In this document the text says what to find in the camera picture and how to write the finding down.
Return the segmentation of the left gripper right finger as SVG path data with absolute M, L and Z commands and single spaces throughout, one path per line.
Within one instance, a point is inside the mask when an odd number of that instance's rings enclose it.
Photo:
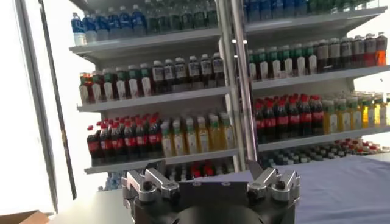
M 300 176 L 294 170 L 279 173 L 277 169 L 263 169 L 256 161 L 247 161 L 253 181 L 247 184 L 249 201 L 259 201 L 268 195 L 275 201 L 299 201 Z

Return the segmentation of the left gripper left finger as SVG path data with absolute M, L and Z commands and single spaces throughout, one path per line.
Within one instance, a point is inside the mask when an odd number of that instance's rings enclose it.
M 122 178 L 130 198 L 138 197 L 142 203 L 152 203 L 158 196 L 175 203 L 180 198 L 180 185 L 165 177 L 165 160 L 147 164 L 142 173 L 130 170 Z

